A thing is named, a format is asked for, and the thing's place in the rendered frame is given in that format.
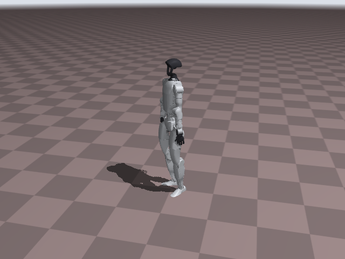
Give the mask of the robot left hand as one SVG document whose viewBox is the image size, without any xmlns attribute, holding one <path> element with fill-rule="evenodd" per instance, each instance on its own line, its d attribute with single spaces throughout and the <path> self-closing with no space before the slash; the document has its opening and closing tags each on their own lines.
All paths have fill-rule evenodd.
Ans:
<svg viewBox="0 0 345 259">
<path fill-rule="evenodd" d="M 177 144 L 181 144 L 182 145 L 182 142 L 183 142 L 183 144 L 184 144 L 184 137 L 183 137 L 183 133 L 182 134 L 178 134 L 178 131 L 176 130 L 176 135 L 177 135 L 177 137 L 176 137 L 176 140 L 175 140 L 175 142 L 177 141 Z"/>
</svg>

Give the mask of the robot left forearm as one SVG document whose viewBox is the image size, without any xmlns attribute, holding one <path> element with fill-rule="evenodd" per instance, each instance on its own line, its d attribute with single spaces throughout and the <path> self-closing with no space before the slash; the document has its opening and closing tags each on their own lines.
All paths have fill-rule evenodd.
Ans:
<svg viewBox="0 0 345 259">
<path fill-rule="evenodd" d="M 175 127 L 178 131 L 178 134 L 182 134 L 183 130 L 182 130 L 182 119 L 183 119 L 183 114 L 182 114 L 182 110 L 180 108 L 178 108 L 176 110 L 176 116 L 175 116 Z"/>
</svg>

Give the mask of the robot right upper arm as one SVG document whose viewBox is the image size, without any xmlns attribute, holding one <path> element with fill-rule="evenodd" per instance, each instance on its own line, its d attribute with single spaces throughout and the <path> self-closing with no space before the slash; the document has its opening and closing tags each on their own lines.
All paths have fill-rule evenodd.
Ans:
<svg viewBox="0 0 345 259">
<path fill-rule="evenodd" d="M 164 83 L 164 80 L 165 80 L 166 78 L 164 78 L 163 80 L 162 80 L 162 84 Z M 163 97 L 161 97 L 160 98 L 160 102 L 163 104 Z"/>
</svg>

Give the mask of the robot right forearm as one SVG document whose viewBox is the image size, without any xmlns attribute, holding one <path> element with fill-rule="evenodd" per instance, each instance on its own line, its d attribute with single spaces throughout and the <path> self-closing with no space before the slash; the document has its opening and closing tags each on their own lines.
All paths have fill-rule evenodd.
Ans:
<svg viewBox="0 0 345 259">
<path fill-rule="evenodd" d="M 163 109 L 163 104 L 162 104 L 161 102 L 160 102 L 160 104 L 161 104 L 161 113 L 160 113 L 161 116 L 160 116 L 160 118 L 163 117 L 164 120 L 165 120 L 165 118 L 167 118 L 167 117 L 166 117 L 166 112 L 165 112 L 164 109 Z"/>
</svg>

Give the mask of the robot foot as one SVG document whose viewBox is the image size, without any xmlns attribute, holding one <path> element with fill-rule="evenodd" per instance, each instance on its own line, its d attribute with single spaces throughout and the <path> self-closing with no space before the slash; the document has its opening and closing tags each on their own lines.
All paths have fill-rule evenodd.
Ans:
<svg viewBox="0 0 345 259">
<path fill-rule="evenodd" d="M 172 186 L 172 185 L 177 185 L 177 182 L 172 182 L 172 179 L 167 181 L 167 182 L 163 182 L 161 183 L 161 185 L 164 185 L 164 186 Z"/>
<path fill-rule="evenodd" d="M 183 189 L 177 188 L 173 193 L 170 194 L 171 197 L 176 197 L 180 195 L 182 192 L 186 191 L 186 187 L 183 185 Z"/>
</svg>

